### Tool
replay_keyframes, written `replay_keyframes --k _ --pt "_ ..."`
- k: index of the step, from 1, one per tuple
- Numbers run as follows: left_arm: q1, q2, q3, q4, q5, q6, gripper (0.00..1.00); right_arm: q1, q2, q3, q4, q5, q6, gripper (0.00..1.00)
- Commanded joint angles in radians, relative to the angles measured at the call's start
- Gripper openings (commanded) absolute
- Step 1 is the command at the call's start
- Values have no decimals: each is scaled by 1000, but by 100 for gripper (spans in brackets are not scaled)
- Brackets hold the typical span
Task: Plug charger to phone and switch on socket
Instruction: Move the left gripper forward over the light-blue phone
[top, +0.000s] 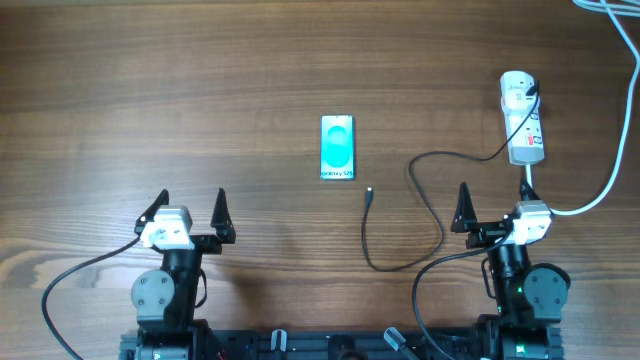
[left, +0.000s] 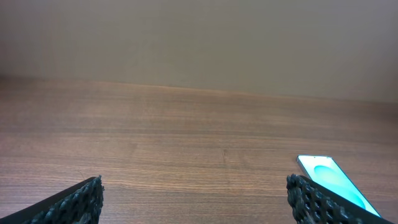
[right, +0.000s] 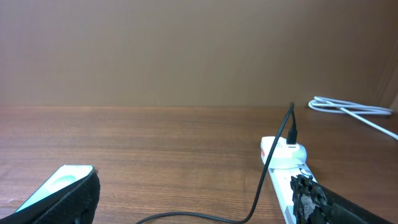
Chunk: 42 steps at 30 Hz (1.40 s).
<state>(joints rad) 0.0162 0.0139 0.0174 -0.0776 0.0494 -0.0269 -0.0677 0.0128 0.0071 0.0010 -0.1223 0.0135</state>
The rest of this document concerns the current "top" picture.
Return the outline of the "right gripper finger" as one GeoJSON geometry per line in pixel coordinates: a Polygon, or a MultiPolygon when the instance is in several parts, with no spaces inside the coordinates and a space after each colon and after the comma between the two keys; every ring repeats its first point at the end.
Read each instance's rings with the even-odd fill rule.
{"type": "Polygon", "coordinates": [[[526,179],[522,179],[519,185],[519,194],[522,201],[538,201],[540,197],[535,193],[526,179]]]}
{"type": "Polygon", "coordinates": [[[450,231],[453,233],[467,233],[477,227],[477,216],[472,203],[472,198],[466,182],[459,186],[458,202],[454,212],[450,231]]]}

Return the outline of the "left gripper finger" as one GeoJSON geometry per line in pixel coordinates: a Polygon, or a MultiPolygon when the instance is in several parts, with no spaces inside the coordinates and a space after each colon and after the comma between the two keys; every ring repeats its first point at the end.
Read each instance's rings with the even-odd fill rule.
{"type": "Polygon", "coordinates": [[[141,235],[147,223],[151,222],[159,208],[169,204],[169,191],[163,189],[154,202],[138,217],[134,226],[134,233],[141,235]]]}
{"type": "Polygon", "coordinates": [[[223,188],[218,190],[210,227],[215,230],[216,236],[219,238],[221,243],[235,243],[236,230],[228,210],[226,192],[223,188]]]}

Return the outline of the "teal Galaxy smartphone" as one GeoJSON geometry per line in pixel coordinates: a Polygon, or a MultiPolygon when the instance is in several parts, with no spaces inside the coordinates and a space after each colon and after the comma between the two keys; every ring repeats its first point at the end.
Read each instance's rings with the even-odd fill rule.
{"type": "Polygon", "coordinates": [[[320,178],[354,180],[355,118],[352,115],[323,115],[320,122],[320,178]]]}

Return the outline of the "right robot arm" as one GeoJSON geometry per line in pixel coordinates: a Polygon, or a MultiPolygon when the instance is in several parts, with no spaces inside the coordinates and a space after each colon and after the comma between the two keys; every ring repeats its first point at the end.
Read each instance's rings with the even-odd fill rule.
{"type": "Polygon", "coordinates": [[[523,180],[521,200],[494,222],[477,219],[466,183],[461,183],[451,231],[466,233],[468,249],[484,250],[481,269],[496,315],[481,315],[469,335],[470,359],[557,360],[565,357],[560,329],[571,279],[550,263],[530,262],[527,247],[545,238],[549,207],[523,180]]]}

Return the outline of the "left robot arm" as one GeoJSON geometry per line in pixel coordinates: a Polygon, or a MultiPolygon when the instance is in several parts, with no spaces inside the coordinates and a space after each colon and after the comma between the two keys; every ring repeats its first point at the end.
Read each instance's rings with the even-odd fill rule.
{"type": "Polygon", "coordinates": [[[212,234],[191,233],[187,207],[171,205],[164,189],[136,221],[134,233],[142,244],[162,255],[157,270],[140,275],[131,289],[137,334],[121,339],[121,359],[224,359],[226,351],[208,322],[196,320],[195,310],[207,300],[197,297],[206,282],[202,257],[217,255],[233,244],[236,231],[226,193],[219,189],[210,227],[212,234]]]}

